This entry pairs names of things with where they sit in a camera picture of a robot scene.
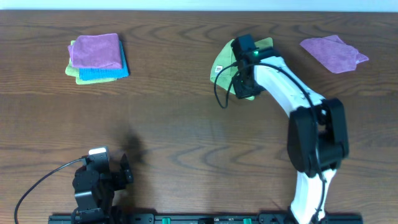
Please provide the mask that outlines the green microfiber cloth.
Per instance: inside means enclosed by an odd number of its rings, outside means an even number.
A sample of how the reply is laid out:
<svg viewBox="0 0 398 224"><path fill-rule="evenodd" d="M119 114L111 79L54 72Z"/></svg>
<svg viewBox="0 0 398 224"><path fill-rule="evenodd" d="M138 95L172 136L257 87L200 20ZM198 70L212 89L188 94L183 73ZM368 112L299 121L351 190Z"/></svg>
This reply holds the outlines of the green microfiber cloth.
<svg viewBox="0 0 398 224"><path fill-rule="evenodd" d="M272 38L268 37L254 41L249 34L230 40L218 54L213 62L210 80L215 86L219 86L227 92L235 95L232 78L238 71L238 67L260 62L266 57L274 55Z"/></svg>

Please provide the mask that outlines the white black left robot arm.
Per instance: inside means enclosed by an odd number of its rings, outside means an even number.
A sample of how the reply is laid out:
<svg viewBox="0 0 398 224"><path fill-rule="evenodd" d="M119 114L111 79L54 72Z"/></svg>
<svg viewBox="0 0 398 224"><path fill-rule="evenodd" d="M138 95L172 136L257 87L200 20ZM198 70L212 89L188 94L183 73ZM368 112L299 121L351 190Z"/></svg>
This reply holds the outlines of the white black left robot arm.
<svg viewBox="0 0 398 224"><path fill-rule="evenodd" d="M109 168L108 153L83 158L84 165L75 172L73 188L77 208L72 223L126 223L126 215L113 205L114 193L134 182L127 155L120 160L120 170Z"/></svg>

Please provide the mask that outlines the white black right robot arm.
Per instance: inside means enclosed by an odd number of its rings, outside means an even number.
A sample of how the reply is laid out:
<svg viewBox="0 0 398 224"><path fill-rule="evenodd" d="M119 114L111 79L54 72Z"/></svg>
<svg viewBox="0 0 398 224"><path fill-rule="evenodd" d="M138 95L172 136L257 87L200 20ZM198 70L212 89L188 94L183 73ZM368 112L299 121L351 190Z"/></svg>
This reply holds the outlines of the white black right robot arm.
<svg viewBox="0 0 398 224"><path fill-rule="evenodd" d="M291 223L320 223L331 181L347 157L348 134L342 102L310 89L271 47L256 47L251 35L231 43L238 71L232 84L238 98L268 91L289 117L287 152L297 171Z"/></svg>

